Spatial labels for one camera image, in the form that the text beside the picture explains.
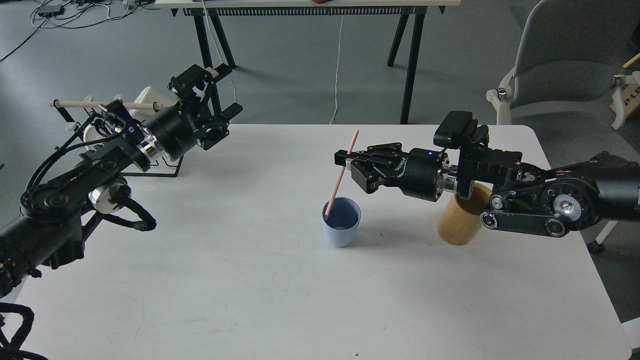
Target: white table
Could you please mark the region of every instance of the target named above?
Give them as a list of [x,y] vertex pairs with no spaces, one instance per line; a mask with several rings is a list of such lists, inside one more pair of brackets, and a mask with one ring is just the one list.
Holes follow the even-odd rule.
[[[202,61],[205,67],[213,67],[203,19],[205,15],[203,5],[207,8],[207,14],[216,30],[216,36],[220,41],[222,51],[232,69],[236,67],[236,63],[219,19],[219,16],[222,15],[400,15],[391,51],[387,58],[387,66],[393,67],[409,15],[415,14],[400,114],[400,124],[407,124],[413,96],[413,83],[418,64],[420,41],[422,39],[424,14],[428,6],[439,6],[440,11],[444,13],[446,6],[458,6],[460,5],[460,0],[333,0],[324,4],[317,4],[311,0],[214,0],[206,1],[204,4],[202,0],[156,0],[156,8],[170,8],[174,16],[179,8],[182,8],[185,15],[193,16]],[[220,101],[218,100],[217,92],[212,97],[212,103],[214,111],[219,113]]]
[[[339,195],[362,221],[349,247],[327,246],[333,153],[356,128],[355,149],[435,149],[428,125],[232,124],[210,151],[189,152],[178,178],[131,179],[157,229],[101,224],[85,259],[29,279],[17,302],[36,318],[23,349],[82,360],[630,357],[579,233],[482,228],[454,247],[435,229],[450,193],[366,195],[345,176]],[[490,135],[548,166],[529,128]]]

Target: black table leg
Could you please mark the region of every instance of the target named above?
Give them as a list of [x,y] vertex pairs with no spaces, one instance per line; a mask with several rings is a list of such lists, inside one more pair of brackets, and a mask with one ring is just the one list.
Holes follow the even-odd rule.
[[387,66],[393,67],[398,54],[398,48],[400,47],[400,41],[402,41],[402,35],[406,28],[406,22],[409,20],[409,15],[400,15],[400,21],[396,29],[396,35],[394,36],[394,42],[391,45],[391,52],[389,52],[389,58],[387,59]]
[[415,80],[415,68],[418,65],[418,52],[420,51],[420,40],[422,38],[423,25],[424,14],[415,14],[413,37],[411,39],[411,51],[409,52],[409,66],[406,70],[406,83],[404,85],[404,99],[402,101],[400,124],[407,124],[409,120],[409,109],[411,108],[411,98],[413,95],[413,82]]
[[[213,69],[213,62],[211,61],[211,52],[209,51],[209,41],[207,41],[207,31],[205,30],[204,19],[201,15],[193,17],[193,22],[196,25],[196,33],[198,34],[198,43],[200,44],[200,54],[202,55],[202,63],[204,67],[210,67]],[[211,95],[211,104],[213,105],[214,115],[219,115],[222,110],[220,107],[220,97],[218,96],[218,87],[213,85],[213,94]]]
[[218,14],[211,15],[211,22],[213,23],[213,28],[216,30],[216,35],[218,36],[218,40],[220,40],[220,46],[222,46],[222,52],[225,53],[225,58],[227,59],[227,63],[231,69],[236,68],[236,62],[234,61],[234,56],[231,55],[231,49],[229,48],[229,43],[227,42],[227,36],[225,35],[225,31],[222,30],[222,23],[220,22],[220,17]]

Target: wooden dowel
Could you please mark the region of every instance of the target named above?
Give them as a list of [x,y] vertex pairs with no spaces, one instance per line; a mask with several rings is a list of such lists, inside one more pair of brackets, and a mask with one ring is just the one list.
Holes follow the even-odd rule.
[[638,61],[638,59],[640,59],[640,54],[635,55],[633,58],[631,58],[631,60],[627,61],[624,65],[622,65],[622,67],[625,68],[625,69],[628,69],[636,61]]
[[[52,108],[98,108],[100,105],[107,105],[111,101],[60,101],[53,100],[49,101],[49,106]],[[125,102],[123,103],[124,107],[129,110],[154,110],[159,111],[164,108],[165,104],[158,104],[154,102],[152,104],[146,103],[136,103],[136,102]]]

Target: plastic cup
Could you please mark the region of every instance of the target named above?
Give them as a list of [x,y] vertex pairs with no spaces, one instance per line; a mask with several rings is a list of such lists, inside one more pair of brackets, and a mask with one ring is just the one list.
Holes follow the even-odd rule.
[[336,197],[328,219],[324,219],[324,212],[329,202],[322,208],[322,227],[324,237],[333,247],[345,247],[356,236],[360,223],[360,207],[355,201],[347,197]]

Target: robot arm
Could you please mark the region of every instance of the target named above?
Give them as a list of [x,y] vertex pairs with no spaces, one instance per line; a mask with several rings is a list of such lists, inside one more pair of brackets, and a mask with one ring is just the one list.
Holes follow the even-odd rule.
[[[474,181],[493,184],[481,215],[489,229],[561,237],[595,225],[602,218],[640,220],[640,167],[606,152],[584,163],[543,170],[521,162],[522,153],[488,147],[486,125],[471,113],[452,111],[435,133],[444,149],[402,151],[401,143],[335,153],[366,193],[380,185],[407,196],[437,201],[443,191],[468,199]],[[458,165],[446,149],[459,149]]]
[[[232,104],[219,115],[212,115],[208,102],[214,84],[231,73],[226,65],[215,69],[191,66],[168,88],[178,97],[174,106],[163,108],[142,123],[131,118],[120,101],[102,107],[74,136],[58,149],[31,178],[20,198],[20,216],[0,229],[0,297],[16,287],[26,275],[39,277],[38,265],[55,269],[84,256],[84,242],[102,220],[150,231],[156,221],[131,199],[131,188],[120,175],[135,164],[147,171],[160,155],[180,158],[195,145],[208,150],[228,134],[229,120],[242,106]],[[103,140],[69,146],[90,124],[107,132]],[[99,143],[81,154],[72,170],[40,184],[55,161],[71,150]],[[113,215],[123,207],[131,209],[140,221]],[[94,211],[86,224],[81,217]]]

